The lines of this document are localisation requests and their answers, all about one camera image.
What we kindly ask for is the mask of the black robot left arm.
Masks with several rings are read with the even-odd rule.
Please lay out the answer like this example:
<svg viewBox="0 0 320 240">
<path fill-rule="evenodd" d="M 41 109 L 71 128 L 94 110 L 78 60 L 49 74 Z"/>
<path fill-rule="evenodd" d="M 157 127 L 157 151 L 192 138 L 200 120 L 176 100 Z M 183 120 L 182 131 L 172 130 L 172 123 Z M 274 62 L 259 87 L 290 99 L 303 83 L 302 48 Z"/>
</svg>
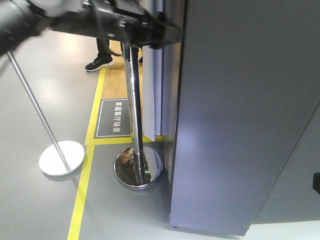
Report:
<svg viewBox="0 0 320 240">
<path fill-rule="evenodd" d="M 2 0 L 0 54 L 45 29 L 160 49 L 182 39 L 163 12 L 156 16 L 136 0 Z"/>
</svg>

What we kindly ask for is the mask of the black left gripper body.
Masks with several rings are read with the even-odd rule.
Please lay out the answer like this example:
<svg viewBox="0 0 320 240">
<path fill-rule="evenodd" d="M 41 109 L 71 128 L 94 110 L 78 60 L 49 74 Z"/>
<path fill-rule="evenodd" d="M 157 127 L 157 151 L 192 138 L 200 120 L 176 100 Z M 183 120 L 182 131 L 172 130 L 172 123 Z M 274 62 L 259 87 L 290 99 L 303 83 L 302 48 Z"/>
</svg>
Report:
<svg viewBox="0 0 320 240">
<path fill-rule="evenodd" d="M 154 16 L 136 0 L 90 0 L 83 26 L 87 36 L 133 47 L 160 49 L 182 40 L 182 29 L 163 12 Z"/>
</svg>

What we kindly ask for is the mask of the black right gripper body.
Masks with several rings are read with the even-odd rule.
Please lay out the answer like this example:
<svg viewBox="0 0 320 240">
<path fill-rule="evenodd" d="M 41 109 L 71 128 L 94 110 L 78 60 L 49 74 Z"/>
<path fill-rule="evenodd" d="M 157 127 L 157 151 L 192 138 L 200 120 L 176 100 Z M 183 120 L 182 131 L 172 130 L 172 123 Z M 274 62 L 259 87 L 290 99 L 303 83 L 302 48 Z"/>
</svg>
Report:
<svg viewBox="0 0 320 240">
<path fill-rule="evenodd" d="M 312 188 L 320 194 L 320 173 L 316 172 L 313 174 L 313 182 L 312 182 Z"/>
</svg>

